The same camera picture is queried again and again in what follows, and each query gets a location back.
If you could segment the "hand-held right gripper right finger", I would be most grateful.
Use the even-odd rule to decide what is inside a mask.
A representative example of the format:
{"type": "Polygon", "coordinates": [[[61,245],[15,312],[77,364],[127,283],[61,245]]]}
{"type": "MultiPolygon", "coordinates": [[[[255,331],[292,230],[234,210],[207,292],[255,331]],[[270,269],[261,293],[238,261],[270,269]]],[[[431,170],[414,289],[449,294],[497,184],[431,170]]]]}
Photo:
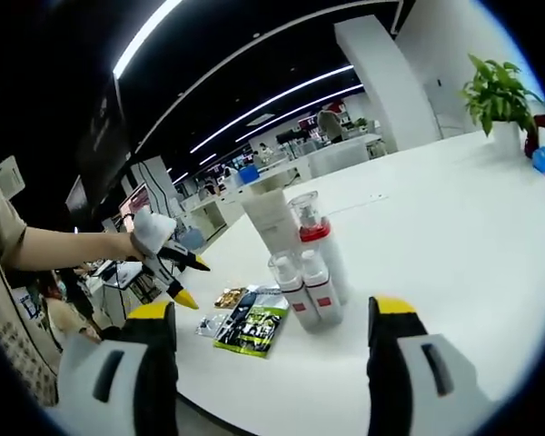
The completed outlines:
{"type": "Polygon", "coordinates": [[[404,300],[368,301],[370,435],[472,435],[491,415],[475,366],[404,300]]]}

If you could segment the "person's left hand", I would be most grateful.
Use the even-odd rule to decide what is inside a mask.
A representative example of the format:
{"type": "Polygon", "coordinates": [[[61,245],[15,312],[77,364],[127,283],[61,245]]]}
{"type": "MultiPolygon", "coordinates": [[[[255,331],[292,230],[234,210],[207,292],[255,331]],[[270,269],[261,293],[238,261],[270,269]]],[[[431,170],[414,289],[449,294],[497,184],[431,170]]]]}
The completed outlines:
{"type": "Polygon", "coordinates": [[[112,233],[110,244],[111,258],[116,261],[144,260],[144,255],[134,245],[131,233],[112,233]]]}

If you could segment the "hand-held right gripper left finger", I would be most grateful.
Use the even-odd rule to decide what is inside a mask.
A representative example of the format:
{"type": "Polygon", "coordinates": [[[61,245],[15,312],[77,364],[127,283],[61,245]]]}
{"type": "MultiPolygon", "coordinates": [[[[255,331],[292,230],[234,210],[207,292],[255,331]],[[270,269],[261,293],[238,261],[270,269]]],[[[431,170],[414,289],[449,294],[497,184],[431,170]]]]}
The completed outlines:
{"type": "Polygon", "coordinates": [[[142,305],[113,339],[68,338],[60,361],[56,422],[67,435],[175,435],[173,302],[142,305]]]}

